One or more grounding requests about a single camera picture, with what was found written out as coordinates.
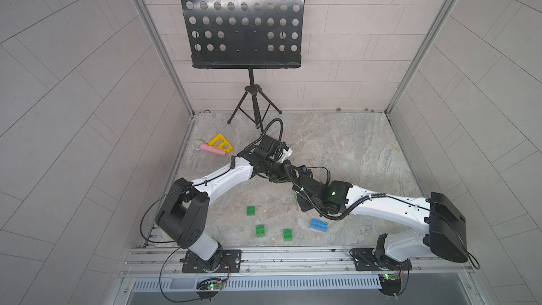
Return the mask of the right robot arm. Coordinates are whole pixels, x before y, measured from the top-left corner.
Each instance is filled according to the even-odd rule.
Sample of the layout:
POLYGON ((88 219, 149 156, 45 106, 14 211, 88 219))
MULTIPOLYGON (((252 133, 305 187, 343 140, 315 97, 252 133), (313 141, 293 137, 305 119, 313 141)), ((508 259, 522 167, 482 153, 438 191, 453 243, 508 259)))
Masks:
POLYGON ((373 250, 379 268, 392 269, 411 258, 434 254, 455 263, 470 263, 478 270, 480 262, 467 245, 467 221, 451 200, 433 192, 430 198, 411 198, 378 193, 349 182, 323 184, 309 169, 284 166, 298 200, 319 216, 340 221, 351 215, 371 216, 408 227, 396 235, 382 234, 373 250))

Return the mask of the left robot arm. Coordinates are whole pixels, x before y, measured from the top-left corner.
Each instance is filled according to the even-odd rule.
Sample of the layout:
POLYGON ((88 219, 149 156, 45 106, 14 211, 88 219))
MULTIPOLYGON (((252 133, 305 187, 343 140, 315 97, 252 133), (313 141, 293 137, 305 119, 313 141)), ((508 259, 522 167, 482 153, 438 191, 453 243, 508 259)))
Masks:
POLYGON ((285 165, 290 148, 282 141, 284 124, 274 118, 255 141, 247 145, 230 163, 194 181, 180 178, 169 192, 156 200, 161 206, 155 224, 182 249, 187 249, 205 271, 221 265, 222 245, 206 231, 210 205, 236 185, 255 176, 281 184, 289 181, 285 165))

